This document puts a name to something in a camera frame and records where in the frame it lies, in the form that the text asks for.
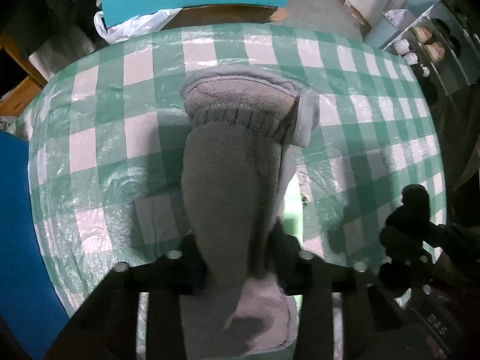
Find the shoe rack with shoes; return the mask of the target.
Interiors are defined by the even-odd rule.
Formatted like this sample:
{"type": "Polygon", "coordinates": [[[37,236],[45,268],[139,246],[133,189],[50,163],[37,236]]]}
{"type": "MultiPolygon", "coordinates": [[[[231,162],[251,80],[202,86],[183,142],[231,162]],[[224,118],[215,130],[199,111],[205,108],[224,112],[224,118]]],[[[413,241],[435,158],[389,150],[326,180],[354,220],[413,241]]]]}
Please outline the shoe rack with shoes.
{"type": "Polygon", "coordinates": [[[479,29],[456,0],[439,0],[419,16],[384,12],[364,42],[421,66],[442,94],[479,81],[479,29]]]}

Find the white plastic bag under box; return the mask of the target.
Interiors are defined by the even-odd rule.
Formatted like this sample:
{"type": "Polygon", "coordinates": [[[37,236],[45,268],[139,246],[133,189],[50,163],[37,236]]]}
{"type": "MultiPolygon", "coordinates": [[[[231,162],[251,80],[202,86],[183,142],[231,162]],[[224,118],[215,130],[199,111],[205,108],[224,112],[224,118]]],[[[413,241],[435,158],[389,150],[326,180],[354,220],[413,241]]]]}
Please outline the white plastic bag under box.
{"type": "Polygon", "coordinates": [[[103,11],[94,15],[94,27],[97,34],[109,45],[155,33],[169,24],[180,12],[181,8],[158,10],[154,14],[134,16],[123,23],[107,27],[103,11]]]}

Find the brown cardboard box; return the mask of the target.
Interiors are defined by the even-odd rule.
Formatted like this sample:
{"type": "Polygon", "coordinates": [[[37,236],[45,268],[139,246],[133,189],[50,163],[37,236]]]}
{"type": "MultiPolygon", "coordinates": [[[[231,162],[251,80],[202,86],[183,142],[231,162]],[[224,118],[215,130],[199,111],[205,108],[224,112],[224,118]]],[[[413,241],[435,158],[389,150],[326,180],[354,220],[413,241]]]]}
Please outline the brown cardboard box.
{"type": "Polygon", "coordinates": [[[252,5],[209,5],[182,9],[163,28],[177,29],[211,24],[254,23],[266,24],[289,18],[282,7],[252,5]]]}

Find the green checkered tablecloth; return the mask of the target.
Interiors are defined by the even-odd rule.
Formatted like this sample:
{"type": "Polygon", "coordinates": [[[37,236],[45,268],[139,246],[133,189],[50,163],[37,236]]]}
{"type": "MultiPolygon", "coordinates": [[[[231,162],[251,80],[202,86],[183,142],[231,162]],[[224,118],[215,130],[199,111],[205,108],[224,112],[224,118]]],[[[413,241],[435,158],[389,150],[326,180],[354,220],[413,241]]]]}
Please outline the green checkered tablecloth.
{"type": "Polygon", "coordinates": [[[14,124],[28,142],[32,221],[55,300],[73,315],[112,265],[155,261],[191,229],[182,196],[193,72],[250,65],[319,95],[295,150],[303,235],[338,265],[373,269],[378,234],[406,185],[446,192],[431,113],[408,64],[328,33],[266,24],[171,29],[108,46],[56,74],[14,124]]]}

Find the wooden louvered wardrobe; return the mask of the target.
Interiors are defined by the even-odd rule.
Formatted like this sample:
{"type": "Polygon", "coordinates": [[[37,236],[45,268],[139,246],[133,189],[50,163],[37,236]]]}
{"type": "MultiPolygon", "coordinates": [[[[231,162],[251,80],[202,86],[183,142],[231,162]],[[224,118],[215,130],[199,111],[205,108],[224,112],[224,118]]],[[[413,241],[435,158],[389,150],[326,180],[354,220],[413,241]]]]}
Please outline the wooden louvered wardrobe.
{"type": "Polygon", "coordinates": [[[13,39],[1,35],[1,116],[20,116],[47,80],[21,54],[13,39]]]}

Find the light green plastic bag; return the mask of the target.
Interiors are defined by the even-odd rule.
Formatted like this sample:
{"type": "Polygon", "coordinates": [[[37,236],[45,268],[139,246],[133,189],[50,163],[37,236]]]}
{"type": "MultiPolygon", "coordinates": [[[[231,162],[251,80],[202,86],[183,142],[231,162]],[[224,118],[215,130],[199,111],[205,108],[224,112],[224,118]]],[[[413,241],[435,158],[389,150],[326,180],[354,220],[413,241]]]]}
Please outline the light green plastic bag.
{"type": "Polygon", "coordinates": [[[292,289],[298,286],[298,280],[294,278],[295,264],[298,252],[303,246],[304,240],[304,203],[300,189],[299,177],[294,174],[290,179],[284,197],[282,209],[282,228],[283,233],[287,234],[287,240],[282,242],[282,247],[286,251],[286,292],[295,299],[296,310],[300,311],[303,296],[293,293],[292,289]]]}

